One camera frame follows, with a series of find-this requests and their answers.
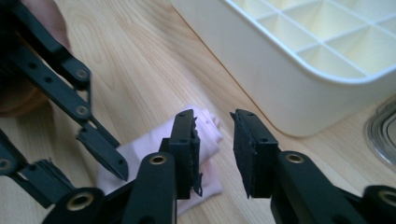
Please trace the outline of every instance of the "pink cloth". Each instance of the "pink cloth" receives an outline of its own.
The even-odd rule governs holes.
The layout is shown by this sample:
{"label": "pink cloth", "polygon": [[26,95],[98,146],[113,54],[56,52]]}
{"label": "pink cloth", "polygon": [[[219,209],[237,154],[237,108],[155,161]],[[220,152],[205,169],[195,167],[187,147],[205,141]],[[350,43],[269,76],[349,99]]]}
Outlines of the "pink cloth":
{"label": "pink cloth", "polygon": [[[180,215],[189,208],[198,203],[202,203],[212,195],[222,192],[222,186],[217,178],[217,173],[211,157],[219,151],[218,142],[222,140],[219,132],[219,121],[207,109],[201,110],[195,105],[189,105],[181,111],[192,109],[196,130],[201,139],[200,144],[200,173],[202,177],[203,196],[198,196],[195,192],[191,192],[189,200],[177,201],[177,214]],[[113,174],[106,170],[103,166],[98,167],[98,176],[96,180],[97,188],[101,189],[105,194],[122,187],[128,182],[134,180],[140,166],[140,162],[148,154],[157,152],[163,138],[169,138],[174,123],[172,118],[165,124],[153,129],[151,132],[144,134],[133,142],[118,148],[119,153],[128,161],[129,178],[128,181],[117,179]]]}

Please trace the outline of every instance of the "plastic organizer tray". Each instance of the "plastic organizer tray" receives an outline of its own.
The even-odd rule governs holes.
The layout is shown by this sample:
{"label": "plastic organizer tray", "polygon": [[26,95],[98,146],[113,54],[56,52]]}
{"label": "plastic organizer tray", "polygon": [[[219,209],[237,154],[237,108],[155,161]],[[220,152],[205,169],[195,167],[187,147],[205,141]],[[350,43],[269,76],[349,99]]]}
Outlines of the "plastic organizer tray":
{"label": "plastic organizer tray", "polygon": [[172,4],[283,133],[317,133],[396,93],[395,0]]}

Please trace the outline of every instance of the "tray compartment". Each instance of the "tray compartment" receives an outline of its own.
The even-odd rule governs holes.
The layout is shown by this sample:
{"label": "tray compartment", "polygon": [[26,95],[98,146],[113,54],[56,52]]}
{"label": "tray compartment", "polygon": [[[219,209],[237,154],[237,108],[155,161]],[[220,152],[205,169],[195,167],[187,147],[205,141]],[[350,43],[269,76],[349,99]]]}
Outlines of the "tray compartment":
{"label": "tray compartment", "polygon": [[388,20],[381,21],[378,26],[387,30],[392,35],[396,35],[396,16]]}
{"label": "tray compartment", "polygon": [[299,53],[299,56],[322,73],[346,78],[365,77],[356,67],[322,45],[304,50]]}
{"label": "tray compartment", "polygon": [[274,7],[283,10],[286,8],[297,7],[307,3],[317,2],[318,0],[265,0]]}
{"label": "tray compartment", "polygon": [[285,14],[321,40],[364,25],[364,21],[330,2],[291,8],[285,11]]}
{"label": "tray compartment", "polygon": [[262,0],[234,0],[234,2],[253,18],[259,18],[260,16],[274,12]]}
{"label": "tray compartment", "polygon": [[[367,20],[364,10],[348,4],[369,1],[171,1],[283,133],[317,133],[396,93],[396,14],[382,11],[371,16],[378,20]],[[371,4],[379,10],[377,4],[389,1]],[[355,45],[364,59],[349,50]]]}
{"label": "tray compartment", "polygon": [[265,17],[259,23],[283,45],[292,51],[313,45],[317,41],[282,14]]}
{"label": "tray compartment", "polygon": [[396,39],[374,26],[334,39],[328,45],[369,76],[396,64]]}
{"label": "tray compartment", "polygon": [[395,0],[333,0],[367,21],[376,21],[395,13]]}

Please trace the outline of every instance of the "robotic hand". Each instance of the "robotic hand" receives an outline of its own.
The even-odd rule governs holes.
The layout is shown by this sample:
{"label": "robotic hand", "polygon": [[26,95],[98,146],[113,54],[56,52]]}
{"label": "robotic hand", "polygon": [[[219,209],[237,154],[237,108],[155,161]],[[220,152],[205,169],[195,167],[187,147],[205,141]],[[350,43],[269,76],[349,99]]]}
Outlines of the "robotic hand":
{"label": "robotic hand", "polygon": [[[66,23],[53,0],[21,1],[56,41],[71,52]],[[32,83],[16,73],[0,71],[0,117],[18,117],[42,106],[48,98]]]}
{"label": "robotic hand", "polygon": [[[109,172],[127,180],[119,142],[92,115],[90,70],[18,0],[0,2],[0,40],[0,78],[19,74],[33,83],[82,127],[77,140]],[[105,196],[97,188],[76,189],[50,161],[28,163],[0,130],[0,175],[43,207],[55,204],[43,223],[175,223],[176,199],[189,199],[191,189],[202,195],[199,146],[192,110],[179,113],[171,137],[143,159],[137,178]]]}
{"label": "robotic hand", "polygon": [[396,223],[396,189],[358,197],[335,187],[303,153],[281,151],[253,113],[237,109],[233,152],[247,196],[271,198],[276,223]]}

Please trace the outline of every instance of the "wooden table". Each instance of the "wooden table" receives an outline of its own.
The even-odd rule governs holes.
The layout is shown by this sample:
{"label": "wooden table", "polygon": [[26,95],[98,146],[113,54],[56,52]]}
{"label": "wooden table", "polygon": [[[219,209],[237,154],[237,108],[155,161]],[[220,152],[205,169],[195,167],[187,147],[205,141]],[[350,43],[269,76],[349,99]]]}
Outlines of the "wooden table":
{"label": "wooden table", "polygon": [[[207,107],[224,140],[214,162],[222,194],[179,223],[273,223],[269,200],[248,200],[233,156],[236,108],[259,115],[280,147],[309,156],[335,186],[361,195],[368,185],[396,187],[396,175],[369,148],[364,124],[372,105],[306,138],[278,132],[168,0],[57,0],[73,52],[91,68],[93,114],[122,144],[173,117],[185,105]],[[78,126],[46,105],[0,127],[29,161],[51,158],[77,187],[93,186],[96,162],[74,139]],[[47,214],[13,181],[0,178],[0,223],[40,223]]]}

